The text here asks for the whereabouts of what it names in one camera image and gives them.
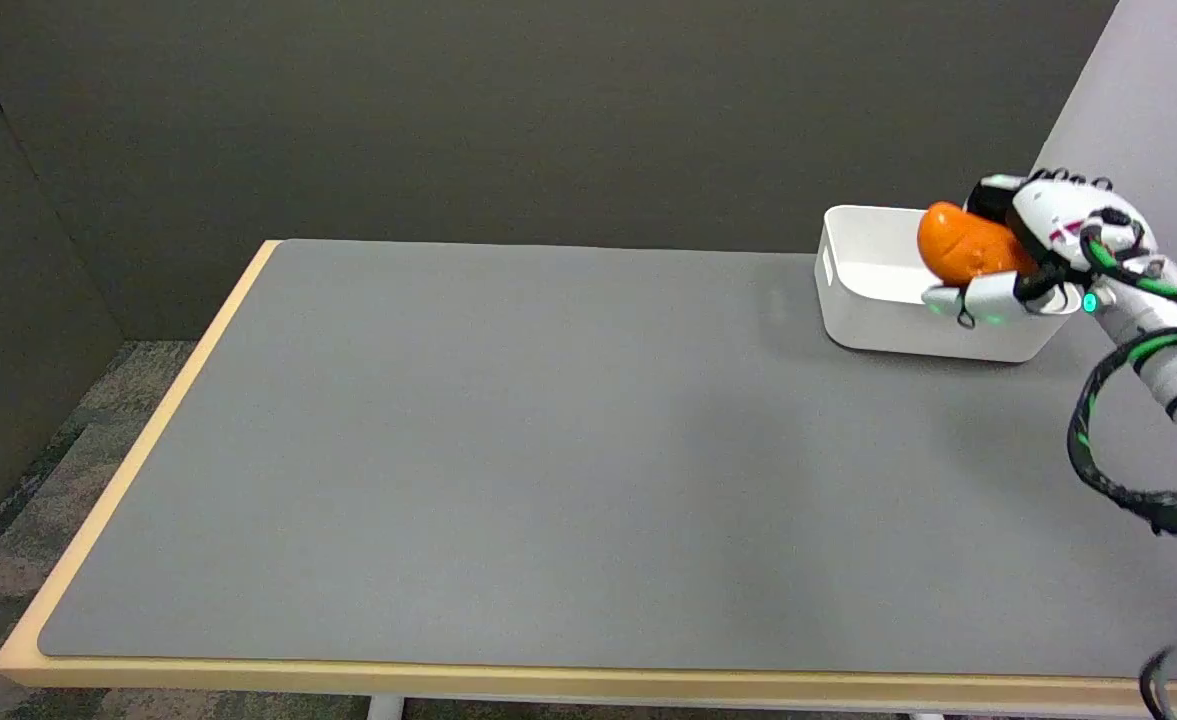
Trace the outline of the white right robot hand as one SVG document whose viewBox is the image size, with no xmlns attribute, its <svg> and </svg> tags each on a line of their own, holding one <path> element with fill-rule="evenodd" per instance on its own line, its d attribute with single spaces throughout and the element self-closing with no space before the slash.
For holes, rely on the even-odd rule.
<svg viewBox="0 0 1177 720">
<path fill-rule="evenodd" d="M 1124 269 L 1158 252 L 1144 216 L 1108 178 L 1068 169 L 984 176 L 963 204 L 927 208 L 916 242 L 936 279 L 923 304 L 964 328 L 1072 314 L 1100 276 L 1092 249 Z"/>
</svg>

